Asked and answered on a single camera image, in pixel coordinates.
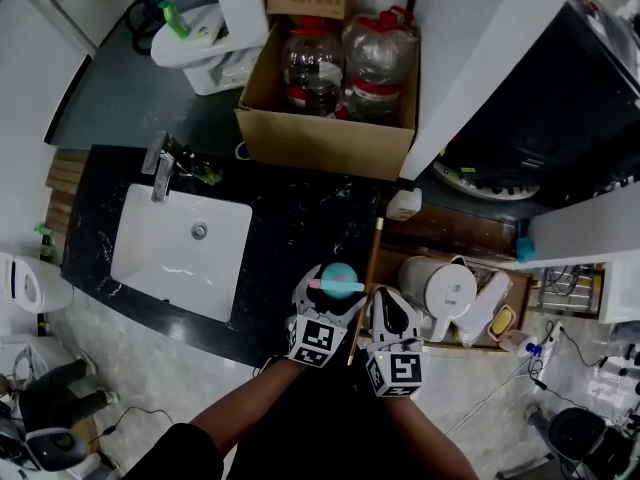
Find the teal cup with pink toothbrush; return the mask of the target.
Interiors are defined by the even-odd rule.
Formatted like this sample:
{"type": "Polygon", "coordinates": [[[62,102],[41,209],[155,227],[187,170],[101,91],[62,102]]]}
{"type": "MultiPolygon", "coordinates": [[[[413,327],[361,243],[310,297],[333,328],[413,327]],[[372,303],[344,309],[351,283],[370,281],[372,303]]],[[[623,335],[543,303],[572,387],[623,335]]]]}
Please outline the teal cup with pink toothbrush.
{"type": "Polygon", "coordinates": [[[336,300],[347,299],[365,290],[365,285],[359,281],[354,268],[343,262],[320,266],[318,272],[312,274],[307,281],[307,287],[336,300]]]}

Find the person's right forearm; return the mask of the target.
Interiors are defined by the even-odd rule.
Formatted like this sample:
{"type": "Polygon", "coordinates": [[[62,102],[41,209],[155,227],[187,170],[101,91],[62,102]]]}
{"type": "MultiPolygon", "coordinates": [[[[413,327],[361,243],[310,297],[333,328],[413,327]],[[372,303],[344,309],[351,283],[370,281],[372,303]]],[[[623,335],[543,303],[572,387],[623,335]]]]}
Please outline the person's right forearm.
{"type": "Polygon", "coordinates": [[[384,398],[383,404],[420,467],[431,480],[479,480],[462,451],[409,397],[384,398]]]}

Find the white dispenser appliance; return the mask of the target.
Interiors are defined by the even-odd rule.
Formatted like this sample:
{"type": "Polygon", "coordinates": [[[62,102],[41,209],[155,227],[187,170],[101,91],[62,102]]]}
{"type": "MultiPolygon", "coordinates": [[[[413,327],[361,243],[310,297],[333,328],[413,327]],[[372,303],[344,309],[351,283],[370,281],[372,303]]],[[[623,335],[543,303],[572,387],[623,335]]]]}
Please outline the white dispenser appliance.
{"type": "Polygon", "coordinates": [[[59,266],[0,252],[0,300],[42,314],[66,308],[72,299],[73,287],[62,278],[59,266]]]}

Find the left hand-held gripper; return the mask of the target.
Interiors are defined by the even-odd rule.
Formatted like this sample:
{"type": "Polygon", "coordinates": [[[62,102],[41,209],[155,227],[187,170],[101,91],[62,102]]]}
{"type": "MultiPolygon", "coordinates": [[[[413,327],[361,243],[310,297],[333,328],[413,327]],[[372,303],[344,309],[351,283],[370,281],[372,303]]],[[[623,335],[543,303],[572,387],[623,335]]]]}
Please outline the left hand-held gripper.
{"type": "Polygon", "coordinates": [[[367,296],[358,292],[345,299],[321,297],[312,301],[307,291],[321,270],[311,268],[292,293],[293,315],[286,320],[287,358],[316,368],[323,368],[343,342],[348,325],[364,307],[367,296]]]}

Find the white toilet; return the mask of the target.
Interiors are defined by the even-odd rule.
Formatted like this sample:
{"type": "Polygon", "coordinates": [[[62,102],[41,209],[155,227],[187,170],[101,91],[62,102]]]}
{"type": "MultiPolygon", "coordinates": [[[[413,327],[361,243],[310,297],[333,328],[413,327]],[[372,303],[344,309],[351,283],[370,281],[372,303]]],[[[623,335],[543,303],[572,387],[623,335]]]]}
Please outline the white toilet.
{"type": "Polygon", "coordinates": [[[244,86],[268,36],[265,12],[225,15],[212,4],[185,12],[184,20],[190,27],[184,39],[168,25],[156,33],[151,46],[155,64],[182,71],[199,96],[244,86]]]}

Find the black round stool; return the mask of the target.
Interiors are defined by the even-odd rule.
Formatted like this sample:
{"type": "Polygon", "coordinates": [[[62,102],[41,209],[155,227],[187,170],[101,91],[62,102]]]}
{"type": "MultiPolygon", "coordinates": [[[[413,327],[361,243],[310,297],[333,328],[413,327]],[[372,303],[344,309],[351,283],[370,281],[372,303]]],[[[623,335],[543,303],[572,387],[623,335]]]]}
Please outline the black round stool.
{"type": "Polygon", "coordinates": [[[554,416],[547,429],[547,440],[564,459],[583,460],[600,441],[607,429],[605,421],[579,407],[564,409],[554,416]]]}

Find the person's left forearm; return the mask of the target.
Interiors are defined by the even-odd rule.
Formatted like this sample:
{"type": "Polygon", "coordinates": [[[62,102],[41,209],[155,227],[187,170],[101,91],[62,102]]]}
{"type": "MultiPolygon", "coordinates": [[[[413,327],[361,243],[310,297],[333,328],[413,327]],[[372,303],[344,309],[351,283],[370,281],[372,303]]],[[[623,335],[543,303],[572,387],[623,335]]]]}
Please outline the person's left forearm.
{"type": "Polygon", "coordinates": [[[279,359],[206,408],[191,424],[207,433],[226,456],[305,370],[301,363],[279,359]]]}

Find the white carton box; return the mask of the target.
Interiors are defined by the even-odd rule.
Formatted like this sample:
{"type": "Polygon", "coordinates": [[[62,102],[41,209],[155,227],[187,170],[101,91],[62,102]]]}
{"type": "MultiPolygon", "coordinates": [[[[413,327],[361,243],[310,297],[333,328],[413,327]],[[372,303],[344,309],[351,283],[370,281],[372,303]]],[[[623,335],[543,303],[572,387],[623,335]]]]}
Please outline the white carton box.
{"type": "Polygon", "coordinates": [[[269,34],[265,0],[218,0],[232,51],[261,47],[269,34]]]}

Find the person's dark clothing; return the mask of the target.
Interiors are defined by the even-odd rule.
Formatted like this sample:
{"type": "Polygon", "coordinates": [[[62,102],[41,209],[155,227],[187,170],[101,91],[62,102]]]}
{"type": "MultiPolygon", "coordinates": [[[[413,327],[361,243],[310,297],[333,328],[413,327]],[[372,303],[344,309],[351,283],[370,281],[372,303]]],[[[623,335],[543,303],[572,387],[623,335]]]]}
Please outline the person's dark clothing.
{"type": "Polygon", "coordinates": [[[177,423],[123,480],[431,480],[359,366],[306,370],[223,456],[177,423]]]}

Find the chrome faucet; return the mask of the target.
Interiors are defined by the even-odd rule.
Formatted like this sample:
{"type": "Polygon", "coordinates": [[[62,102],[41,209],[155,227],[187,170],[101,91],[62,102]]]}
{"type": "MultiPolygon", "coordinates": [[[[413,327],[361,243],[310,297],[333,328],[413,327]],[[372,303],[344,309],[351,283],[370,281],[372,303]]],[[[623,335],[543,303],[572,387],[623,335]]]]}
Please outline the chrome faucet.
{"type": "Polygon", "coordinates": [[[154,176],[151,193],[151,200],[154,203],[164,202],[168,195],[169,182],[175,165],[172,147],[172,136],[167,132],[160,132],[146,150],[141,173],[154,176]]]}

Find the white electric kettle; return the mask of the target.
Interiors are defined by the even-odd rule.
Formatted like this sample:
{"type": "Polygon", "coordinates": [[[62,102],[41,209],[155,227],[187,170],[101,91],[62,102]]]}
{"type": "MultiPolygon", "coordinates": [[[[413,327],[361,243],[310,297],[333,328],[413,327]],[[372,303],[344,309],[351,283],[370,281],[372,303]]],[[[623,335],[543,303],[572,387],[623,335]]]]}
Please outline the white electric kettle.
{"type": "Polygon", "coordinates": [[[454,319],[464,315],[477,295],[477,281],[462,256],[450,260],[414,256],[398,272],[399,289],[407,302],[433,321],[429,340],[441,342],[454,319]]]}

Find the wooden slat board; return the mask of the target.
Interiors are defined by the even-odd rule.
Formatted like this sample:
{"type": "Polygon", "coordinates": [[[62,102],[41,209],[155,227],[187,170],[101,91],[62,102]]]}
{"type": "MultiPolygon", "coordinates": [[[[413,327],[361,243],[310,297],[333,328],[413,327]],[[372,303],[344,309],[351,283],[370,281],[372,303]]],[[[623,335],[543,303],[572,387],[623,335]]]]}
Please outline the wooden slat board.
{"type": "Polygon", "coordinates": [[[50,190],[50,198],[45,224],[52,230],[59,251],[64,246],[88,157],[87,150],[57,149],[46,176],[45,187],[50,190]]]}

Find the brown wooden cabinet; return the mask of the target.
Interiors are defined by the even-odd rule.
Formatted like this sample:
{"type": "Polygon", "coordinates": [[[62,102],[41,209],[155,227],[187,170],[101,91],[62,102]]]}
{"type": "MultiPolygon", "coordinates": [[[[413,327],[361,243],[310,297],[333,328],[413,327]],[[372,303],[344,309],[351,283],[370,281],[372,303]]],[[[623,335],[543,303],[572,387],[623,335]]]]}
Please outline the brown wooden cabinet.
{"type": "MultiPolygon", "coordinates": [[[[462,256],[477,281],[477,294],[496,271],[510,276],[512,286],[497,311],[505,304],[516,313],[511,329],[522,330],[532,284],[529,274],[498,268],[498,263],[515,257],[516,231],[514,227],[463,212],[425,204],[420,212],[405,222],[385,222],[373,273],[375,287],[386,286],[404,300],[398,272],[402,264],[414,256],[450,260],[462,256]]],[[[433,321],[430,315],[410,304],[421,319],[419,337],[425,345],[440,348],[466,348],[455,337],[456,327],[450,324],[441,342],[429,340],[433,321]]],[[[486,330],[469,349],[499,352],[498,342],[486,330]]]]}

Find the white cabinet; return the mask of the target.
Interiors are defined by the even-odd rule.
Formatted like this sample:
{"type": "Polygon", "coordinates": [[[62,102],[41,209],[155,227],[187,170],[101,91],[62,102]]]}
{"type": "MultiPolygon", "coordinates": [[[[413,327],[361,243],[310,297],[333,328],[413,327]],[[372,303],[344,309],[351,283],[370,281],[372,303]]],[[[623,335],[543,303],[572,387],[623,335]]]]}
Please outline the white cabinet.
{"type": "Polygon", "coordinates": [[[531,220],[527,267],[603,263],[603,323],[640,321],[640,181],[531,220]]]}

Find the grey white device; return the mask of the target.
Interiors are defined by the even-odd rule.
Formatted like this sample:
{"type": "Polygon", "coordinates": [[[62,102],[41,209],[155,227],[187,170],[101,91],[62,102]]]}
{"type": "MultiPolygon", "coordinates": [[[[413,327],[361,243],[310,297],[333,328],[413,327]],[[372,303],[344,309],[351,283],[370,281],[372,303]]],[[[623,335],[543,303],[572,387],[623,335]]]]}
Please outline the grey white device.
{"type": "Polygon", "coordinates": [[[87,444],[73,431],[50,427],[29,432],[25,446],[34,464],[45,472],[60,472],[82,463],[89,455],[87,444]]]}

